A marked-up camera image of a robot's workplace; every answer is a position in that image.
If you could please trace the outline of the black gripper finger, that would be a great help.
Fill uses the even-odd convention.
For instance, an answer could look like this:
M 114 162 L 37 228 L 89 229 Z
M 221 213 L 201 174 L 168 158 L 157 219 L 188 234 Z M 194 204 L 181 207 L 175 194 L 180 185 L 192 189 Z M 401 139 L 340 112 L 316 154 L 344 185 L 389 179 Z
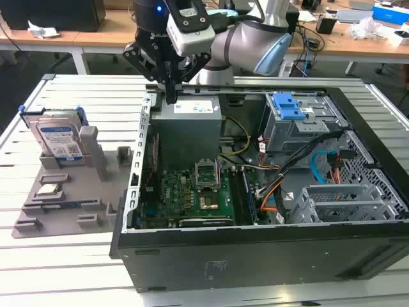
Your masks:
M 124 59 L 149 81 L 156 81 L 165 91 L 166 102 L 174 104 L 174 82 L 171 80 L 169 52 L 158 42 L 140 44 L 136 40 L 126 45 Z
M 209 52 L 193 54 L 185 58 L 178 56 L 174 69 L 174 103 L 176 103 L 182 83 L 188 83 L 211 60 Z

